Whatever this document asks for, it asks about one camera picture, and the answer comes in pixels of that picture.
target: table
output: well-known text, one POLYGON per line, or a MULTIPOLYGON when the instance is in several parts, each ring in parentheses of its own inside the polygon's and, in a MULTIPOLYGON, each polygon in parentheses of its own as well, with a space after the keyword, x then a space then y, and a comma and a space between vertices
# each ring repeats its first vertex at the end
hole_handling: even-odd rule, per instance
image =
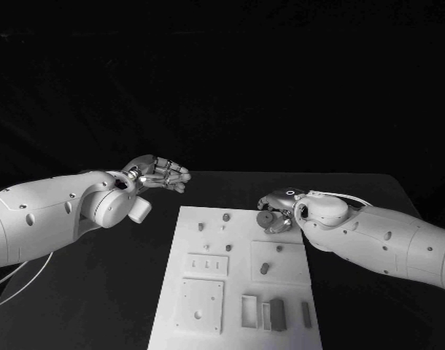
MULTIPOLYGON (((387 175, 193 171, 184 194, 144 193, 153 210, 142 224, 125 218, 53 253, 36 281, 0 306, 0 349, 145 349, 180 206, 254 210, 281 187, 350 194, 418 216, 387 175)), ((382 276, 304 245, 323 348, 445 349, 445 290, 382 276)), ((24 266, 1 298, 44 259, 24 266)))

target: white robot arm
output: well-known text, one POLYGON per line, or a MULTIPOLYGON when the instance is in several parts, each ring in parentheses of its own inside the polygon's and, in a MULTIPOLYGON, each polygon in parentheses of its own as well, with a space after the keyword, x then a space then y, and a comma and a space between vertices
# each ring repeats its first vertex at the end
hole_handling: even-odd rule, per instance
POLYGON ((288 230, 294 222, 317 249, 376 273, 445 289, 445 230, 363 203, 358 209, 335 195, 285 188, 258 203, 258 209, 267 205, 280 210, 280 220, 271 223, 272 213, 262 211, 257 221, 271 234, 288 230))
POLYGON ((0 267, 44 256, 96 228, 129 216, 141 223, 150 203, 137 195, 150 187, 184 191, 187 169, 151 155, 121 171, 90 171, 25 182, 0 192, 0 267))

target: white board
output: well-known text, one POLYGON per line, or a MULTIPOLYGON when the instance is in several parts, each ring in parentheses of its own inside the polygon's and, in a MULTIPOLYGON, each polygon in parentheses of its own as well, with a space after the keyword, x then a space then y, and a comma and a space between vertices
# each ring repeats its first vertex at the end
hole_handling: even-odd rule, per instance
MULTIPOLYGON (((285 233, 267 235, 257 224, 257 214, 258 211, 239 209, 180 207, 148 350, 317 350, 322 348, 307 258, 304 257, 303 260, 306 264, 304 269, 293 270, 298 271, 294 274, 300 273, 301 279, 298 284, 252 281, 252 255, 259 254, 259 252, 252 254, 252 242, 294 244, 294 247, 303 244, 297 227, 285 233), (228 222, 222 221, 225 213, 229 214, 228 222), (202 231, 199 231, 199 223, 203 223, 202 231), (212 261, 219 261, 220 263, 225 261, 220 257, 226 257, 226 275, 225 270, 222 270, 222 273, 215 273, 212 270, 213 265, 207 266, 206 269, 210 272, 206 271, 206 273, 202 273, 194 268, 189 270, 186 264, 192 262, 193 256, 189 256, 190 254, 207 256, 206 259, 213 259, 212 261), (187 326, 187 330, 181 330, 180 326, 176 326, 176 324, 180 324, 174 323, 177 320, 176 311, 189 305, 179 302, 180 293, 183 292, 183 279, 223 282, 220 323, 219 330, 213 329, 213 332, 192 331, 192 327, 199 325, 194 323, 187 326), (257 329, 241 326, 242 295, 257 298, 257 329), (261 304, 268 303, 272 298, 280 298, 284 301, 287 330, 283 332, 268 331, 268 325, 265 325, 265 329, 262 325, 261 304), (303 325, 301 302, 307 302, 309 305, 311 328, 306 328, 303 325)), ((298 255, 293 254, 288 258, 285 258, 285 255, 275 255, 274 257, 270 256, 270 258, 272 258, 274 266, 278 264, 280 268, 285 268, 287 264, 298 259, 298 255)), ((192 318, 194 315, 190 315, 193 308, 199 305, 187 308, 187 312, 181 311, 186 317, 190 317, 189 322, 199 320, 192 318)))

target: hole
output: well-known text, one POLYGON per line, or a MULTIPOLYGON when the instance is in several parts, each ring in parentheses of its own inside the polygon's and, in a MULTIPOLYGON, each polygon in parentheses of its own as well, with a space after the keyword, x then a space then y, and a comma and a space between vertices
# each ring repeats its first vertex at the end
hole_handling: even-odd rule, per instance
POLYGON ((27 214, 27 216, 24 217, 24 221, 27 222, 28 226, 33 226, 33 224, 34 224, 34 216, 31 214, 27 214))
POLYGON ((72 213, 72 204, 69 202, 66 202, 63 204, 63 209, 66 210, 66 213, 70 214, 72 213))

